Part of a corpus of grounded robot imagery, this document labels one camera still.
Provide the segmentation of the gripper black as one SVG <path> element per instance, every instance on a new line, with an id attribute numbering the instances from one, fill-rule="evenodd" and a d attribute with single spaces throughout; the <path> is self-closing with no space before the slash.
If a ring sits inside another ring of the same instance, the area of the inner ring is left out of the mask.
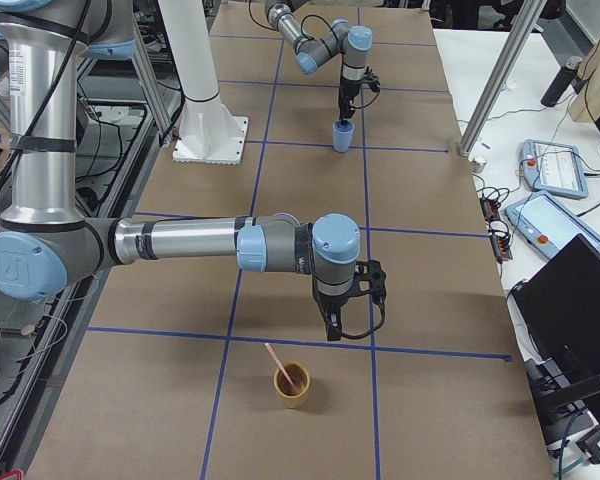
<path id="1" fill-rule="evenodd" d="M 339 83 L 339 121 L 349 121 L 354 115 L 354 105 L 356 97 L 359 95 L 361 89 L 360 80 L 350 80 L 347 78 L 341 78 Z"/>
<path id="2" fill-rule="evenodd" d="M 314 294 L 314 300 L 324 319 L 327 341 L 340 341 L 342 339 L 341 310 L 348 302 L 349 296 L 329 296 L 317 292 Z"/>

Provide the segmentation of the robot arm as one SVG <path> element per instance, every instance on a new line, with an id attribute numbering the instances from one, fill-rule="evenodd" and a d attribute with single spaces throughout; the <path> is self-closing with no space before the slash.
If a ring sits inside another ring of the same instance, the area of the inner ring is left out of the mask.
<path id="1" fill-rule="evenodd" d="M 341 57 L 338 87 L 338 122 L 350 121 L 356 110 L 355 99 L 363 85 L 378 94 L 379 77 L 368 65 L 373 45 L 372 30 L 363 25 L 353 25 L 348 20 L 336 19 L 327 24 L 327 33 L 316 38 L 298 21 L 294 12 L 306 1 L 266 1 L 265 17 L 268 24 L 291 45 L 295 60 L 305 75 L 311 75 L 327 62 Z"/>
<path id="2" fill-rule="evenodd" d="M 141 136 L 95 138 L 79 124 L 79 71 L 98 61 L 133 63 L 142 89 L 142 127 L 174 141 L 181 162 L 236 165 L 249 121 L 223 104 L 201 2 L 161 1 L 163 29 L 180 83 L 166 109 L 130 1 L 0 1 L 0 47 L 9 79 L 9 156 L 0 173 L 0 292 L 38 302 L 100 271 L 137 261 L 233 257 L 241 270 L 311 279 L 326 336 L 346 334 L 341 310 L 370 293 L 372 266 L 348 216 L 312 223 L 288 213 L 177 217 L 136 222 L 113 217 L 113 198 L 143 166 Z M 79 165 L 93 146 L 87 165 Z"/>

